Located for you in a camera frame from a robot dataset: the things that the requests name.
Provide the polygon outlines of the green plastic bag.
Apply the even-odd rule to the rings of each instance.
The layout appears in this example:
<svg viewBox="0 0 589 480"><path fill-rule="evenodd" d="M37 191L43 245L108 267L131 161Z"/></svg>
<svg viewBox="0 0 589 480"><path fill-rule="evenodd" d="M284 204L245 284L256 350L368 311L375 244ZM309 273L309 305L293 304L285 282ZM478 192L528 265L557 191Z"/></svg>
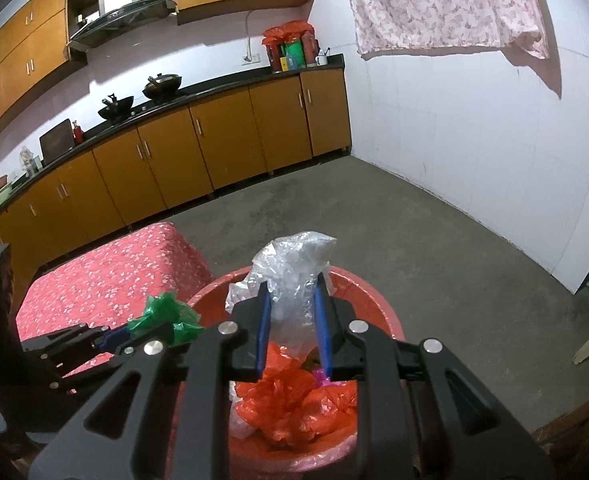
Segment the green plastic bag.
<svg viewBox="0 0 589 480"><path fill-rule="evenodd" d="M195 340L206 330L200 320L201 315L180 301L176 292L161 292L158 296L148 296L142 314L127 321L126 326L133 338L163 326L168 330L161 340L169 346L177 346Z"/></svg>

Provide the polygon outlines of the orange plastic bag front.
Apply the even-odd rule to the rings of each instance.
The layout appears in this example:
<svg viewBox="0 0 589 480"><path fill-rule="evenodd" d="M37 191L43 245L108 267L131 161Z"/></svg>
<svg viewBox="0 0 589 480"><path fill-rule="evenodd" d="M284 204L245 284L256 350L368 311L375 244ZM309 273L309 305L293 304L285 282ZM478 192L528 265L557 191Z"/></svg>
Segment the orange plastic bag front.
<svg viewBox="0 0 589 480"><path fill-rule="evenodd" d="M303 451L356 431L357 385L331 382L316 387L312 370L272 342L258 382L230 385L229 429L239 440L258 438L269 450Z"/></svg>

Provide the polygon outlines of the clear plastic bag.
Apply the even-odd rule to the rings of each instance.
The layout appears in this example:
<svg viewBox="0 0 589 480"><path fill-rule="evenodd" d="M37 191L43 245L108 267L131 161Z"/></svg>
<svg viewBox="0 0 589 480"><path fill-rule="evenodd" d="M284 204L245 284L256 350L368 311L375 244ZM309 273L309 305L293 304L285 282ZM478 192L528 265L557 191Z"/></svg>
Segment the clear plastic bag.
<svg viewBox="0 0 589 480"><path fill-rule="evenodd" d="M258 296L265 283L272 300L270 341L285 348L298 360L316 346L314 295L319 275L329 292L330 259L337 240L315 231L277 237L252 259L251 270L241 281L228 287L225 310L232 312L238 302Z"/></svg>

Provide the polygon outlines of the magenta plastic bag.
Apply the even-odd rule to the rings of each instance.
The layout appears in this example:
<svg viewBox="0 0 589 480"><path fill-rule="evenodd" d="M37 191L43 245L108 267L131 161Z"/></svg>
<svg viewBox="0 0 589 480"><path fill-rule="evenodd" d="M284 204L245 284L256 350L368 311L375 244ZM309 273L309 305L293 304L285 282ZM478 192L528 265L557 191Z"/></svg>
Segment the magenta plastic bag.
<svg viewBox="0 0 589 480"><path fill-rule="evenodd" d="M331 384L331 380L326 376L322 368L316 368L316 370L312 370L311 374L315 378L317 388Z"/></svg>

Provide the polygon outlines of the lower kitchen cabinets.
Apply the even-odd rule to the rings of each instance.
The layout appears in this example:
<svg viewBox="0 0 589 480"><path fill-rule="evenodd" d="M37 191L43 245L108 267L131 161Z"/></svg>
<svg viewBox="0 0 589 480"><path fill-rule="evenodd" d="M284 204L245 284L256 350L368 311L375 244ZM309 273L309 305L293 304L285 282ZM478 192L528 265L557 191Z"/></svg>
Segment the lower kitchen cabinets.
<svg viewBox="0 0 589 480"><path fill-rule="evenodd" d="M142 107L22 183L0 207L14 302L38 272L131 226L241 183L348 152L345 58L274 74L249 70Z"/></svg>

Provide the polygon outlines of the red floral tablecloth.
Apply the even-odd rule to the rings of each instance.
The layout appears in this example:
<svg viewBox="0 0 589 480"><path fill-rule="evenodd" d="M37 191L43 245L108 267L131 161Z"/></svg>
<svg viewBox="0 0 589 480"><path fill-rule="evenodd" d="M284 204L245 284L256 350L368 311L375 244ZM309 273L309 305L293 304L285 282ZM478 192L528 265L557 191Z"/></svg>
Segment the red floral tablecloth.
<svg viewBox="0 0 589 480"><path fill-rule="evenodd" d="M146 300L174 292L186 302L214 281L206 258L171 222L153 223L38 278L17 314L22 340L82 323L116 328Z"/></svg>

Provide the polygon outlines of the red plastic basket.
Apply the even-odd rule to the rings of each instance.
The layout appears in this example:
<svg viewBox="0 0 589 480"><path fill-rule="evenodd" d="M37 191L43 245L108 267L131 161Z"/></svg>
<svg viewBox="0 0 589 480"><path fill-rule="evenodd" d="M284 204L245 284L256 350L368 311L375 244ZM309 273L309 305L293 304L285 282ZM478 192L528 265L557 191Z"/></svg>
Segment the red plastic basket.
<svg viewBox="0 0 589 480"><path fill-rule="evenodd" d="M189 306L201 315L204 327L228 320L229 286L242 280L250 268L217 278L195 293ZM357 318L375 325L394 339L405 340L393 308L370 284L331 266L328 286L335 299L349 301ZM357 437L357 382L322 382L304 365L307 350L293 344L270 342L263 378L237 382L232 393L229 424L230 478L254 479L260 474L297 474L333 464L353 451ZM241 422L249 426L244 436Z"/></svg>

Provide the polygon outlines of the clear jar on counter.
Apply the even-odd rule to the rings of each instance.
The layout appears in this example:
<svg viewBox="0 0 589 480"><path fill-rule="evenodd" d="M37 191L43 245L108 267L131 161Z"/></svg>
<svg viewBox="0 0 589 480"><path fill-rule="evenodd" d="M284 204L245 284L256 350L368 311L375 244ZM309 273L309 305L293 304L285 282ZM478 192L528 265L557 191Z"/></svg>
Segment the clear jar on counter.
<svg viewBox="0 0 589 480"><path fill-rule="evenodd" d="M40 156L34 154L29 148L24 146L20 153L20 162L25 173L30 177L34 177L36 174L43 169L42 161Z"/></svg>

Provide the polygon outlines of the dark cutting board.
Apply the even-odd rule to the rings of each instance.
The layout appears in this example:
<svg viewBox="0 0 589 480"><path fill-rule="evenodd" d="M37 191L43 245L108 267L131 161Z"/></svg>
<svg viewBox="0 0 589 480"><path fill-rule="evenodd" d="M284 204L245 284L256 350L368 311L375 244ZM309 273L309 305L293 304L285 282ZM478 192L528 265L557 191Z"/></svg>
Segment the dark cutting board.
<svg viewBox="0 0 589 480"><path fill-rule="evenodd" d="M42 162L47 166L75 148L72 122L65 119L40 137Z"/></svg>

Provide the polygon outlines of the black wok left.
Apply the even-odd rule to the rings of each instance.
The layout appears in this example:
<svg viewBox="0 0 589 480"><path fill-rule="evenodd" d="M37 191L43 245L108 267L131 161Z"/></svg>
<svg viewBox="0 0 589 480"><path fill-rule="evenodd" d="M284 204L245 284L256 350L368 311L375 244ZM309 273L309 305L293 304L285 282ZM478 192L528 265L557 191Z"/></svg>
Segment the black wok left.
<svg viewBox="0 0 589 480"><path fill-rule="evenodd" d="M115 125L119 122L124 122L124 120L131 116L134 98L127 96L127 98L118 99L115 94L109 94L101 102L104 106L98 110L99 116L110 122L110 124Z"/></svg>

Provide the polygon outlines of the black wok with lid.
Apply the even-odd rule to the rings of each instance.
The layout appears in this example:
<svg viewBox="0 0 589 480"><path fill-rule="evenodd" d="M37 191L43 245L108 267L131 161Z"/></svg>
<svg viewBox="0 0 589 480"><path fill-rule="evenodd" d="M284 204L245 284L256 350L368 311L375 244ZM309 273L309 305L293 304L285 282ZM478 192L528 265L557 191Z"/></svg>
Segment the black wok with lid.
<svg viewBox="0 0 589 480"><path fill-rule="evenodd" d="M157 104L170 102L177 96L181 83L182 77L177 74L149 76L142 93L146 98Z"/></svg>

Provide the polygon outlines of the range hood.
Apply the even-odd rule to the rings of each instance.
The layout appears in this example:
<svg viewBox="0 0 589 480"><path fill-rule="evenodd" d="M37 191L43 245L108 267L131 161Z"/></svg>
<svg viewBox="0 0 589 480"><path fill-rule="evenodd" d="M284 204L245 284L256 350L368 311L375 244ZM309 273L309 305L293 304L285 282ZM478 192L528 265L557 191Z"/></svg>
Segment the range hood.
<svg viewBox="0 0 589 480"><path fill-rule="evenodd" d="M110 11L78 29L68 47L87 52L153 21L163 20L176 11L174 0L137 0Z"/></svg>

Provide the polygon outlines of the red bag with groceries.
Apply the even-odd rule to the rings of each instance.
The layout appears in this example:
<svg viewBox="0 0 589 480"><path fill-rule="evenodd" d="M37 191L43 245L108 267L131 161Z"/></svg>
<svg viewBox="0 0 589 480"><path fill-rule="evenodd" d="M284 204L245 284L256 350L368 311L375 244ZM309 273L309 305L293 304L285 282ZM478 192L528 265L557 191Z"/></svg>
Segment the red bag with groceries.
<svg viewBox="0 0 589 480"><path fill-rule="evenodd" d="M295 20L263 32L262 45L266 49L270 68L288 72L315 66L319 53L315 28L307 21Z"/></svg>

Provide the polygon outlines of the white mug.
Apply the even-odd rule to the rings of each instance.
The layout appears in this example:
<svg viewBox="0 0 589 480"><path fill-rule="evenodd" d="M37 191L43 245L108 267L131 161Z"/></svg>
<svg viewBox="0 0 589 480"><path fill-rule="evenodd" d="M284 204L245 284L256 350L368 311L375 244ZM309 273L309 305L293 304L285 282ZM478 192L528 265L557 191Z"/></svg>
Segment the white mug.
<svg viewBox="0 0 589 480"><path fill-rule="evenodd" d="M315 58L317 66L326 66L328 64L328 54L330 49L320 50Z"/></svg>

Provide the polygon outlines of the pink floral hanging cloth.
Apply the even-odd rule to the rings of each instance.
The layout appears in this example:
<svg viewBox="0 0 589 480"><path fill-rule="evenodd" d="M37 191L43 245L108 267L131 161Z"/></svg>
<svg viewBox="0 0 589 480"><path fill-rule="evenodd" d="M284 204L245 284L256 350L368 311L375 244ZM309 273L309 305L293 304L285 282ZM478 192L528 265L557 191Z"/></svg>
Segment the pink floral hanging cloth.
<svg viewBox="0 0 589 480"><path fill-rule="evenodd" d="M538 0L349 0L357 51L456 53L517 48L549 58Z"/></svg>

